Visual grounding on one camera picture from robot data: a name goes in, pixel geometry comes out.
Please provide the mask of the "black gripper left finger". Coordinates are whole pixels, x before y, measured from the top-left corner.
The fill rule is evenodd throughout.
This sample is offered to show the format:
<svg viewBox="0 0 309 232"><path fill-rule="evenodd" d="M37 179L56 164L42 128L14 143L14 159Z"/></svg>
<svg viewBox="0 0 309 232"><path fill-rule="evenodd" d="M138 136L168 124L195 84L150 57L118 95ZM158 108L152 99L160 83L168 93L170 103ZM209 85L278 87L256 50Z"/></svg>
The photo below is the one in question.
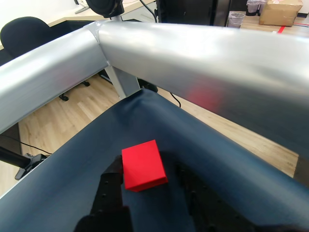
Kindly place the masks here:
<svg viewBox="0 0 309 232"><path fill-rule="evenodd" d="M90 214L79 220L76 232L130 232L130 210L123 205L123 162L117 156L100 176L100 182Z"/></svg>

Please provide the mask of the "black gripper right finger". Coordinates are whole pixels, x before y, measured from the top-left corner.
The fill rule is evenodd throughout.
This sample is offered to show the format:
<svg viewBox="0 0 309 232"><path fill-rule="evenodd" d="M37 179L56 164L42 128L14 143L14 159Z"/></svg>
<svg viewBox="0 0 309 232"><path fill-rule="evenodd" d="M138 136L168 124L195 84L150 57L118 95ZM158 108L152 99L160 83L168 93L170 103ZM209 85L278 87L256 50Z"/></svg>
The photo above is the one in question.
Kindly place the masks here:
<svg viewBox="0 0 309 232"><path fill-rule="evenodd" d="M226 203L185 165L175 173L184 190L188 213L197 232L254 232L256 226Z"/></svg>

